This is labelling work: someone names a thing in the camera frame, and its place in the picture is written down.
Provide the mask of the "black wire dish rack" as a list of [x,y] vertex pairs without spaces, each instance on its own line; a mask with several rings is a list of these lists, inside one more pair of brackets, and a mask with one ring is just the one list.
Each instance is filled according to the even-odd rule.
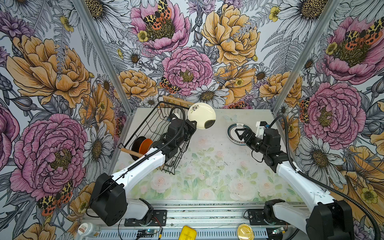
[[128,136],[126,142],[119,144],[119,149],[131,155],[136,161],[143,155],[131,150],[135,139],[140,136],[151,139],[153,141],[151,148],[162,149],[166,156],[165,163],[160,166],[160,170],[174,175],[191,139],[181,144],[171,144],[171,142],[166,141],[166,133],[172,119],[188,120],[188,110],[192,105],[191,102],[165,96],[149,113],[140,114],[137,111],[136,116],[144,117],[144,119]]

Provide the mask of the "cream bowl plate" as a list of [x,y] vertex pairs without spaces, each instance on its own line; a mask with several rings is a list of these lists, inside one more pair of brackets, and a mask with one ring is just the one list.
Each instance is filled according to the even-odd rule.
[[212,127],[216,121],[216,112],[208,104],[196,103],[188,110],[188,120],[197,122],[197,129],[208,129]]

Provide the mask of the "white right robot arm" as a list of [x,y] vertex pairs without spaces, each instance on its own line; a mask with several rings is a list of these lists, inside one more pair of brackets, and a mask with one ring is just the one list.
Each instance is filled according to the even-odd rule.
[[324,187],[301,175],[299,168],[289,161],[288,154],[282,151],[281,136],[277,130],[264,129],[260,136],[247,128],[236,129],[235,133],[251,150],[263,155],[267,166],[293,188],[308,208],[304,211],[281,199],[270,200],[264,206],[265,222],[286,222],[307,234],[311,240],[355,238],[350,205],[337,201]]

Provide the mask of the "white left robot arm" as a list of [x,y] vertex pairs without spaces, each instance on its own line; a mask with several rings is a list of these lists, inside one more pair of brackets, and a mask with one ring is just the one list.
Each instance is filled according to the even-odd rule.
[[147,225],[153,218],[154,208],[145,200],[129,199],[129,192],[149,173],[173,158],[196,129],[196,121],[172,119],[167,132],[153,142],[141,158],[119,172],[101,174],[97,178],[90,208],[109,227],[124,219]]

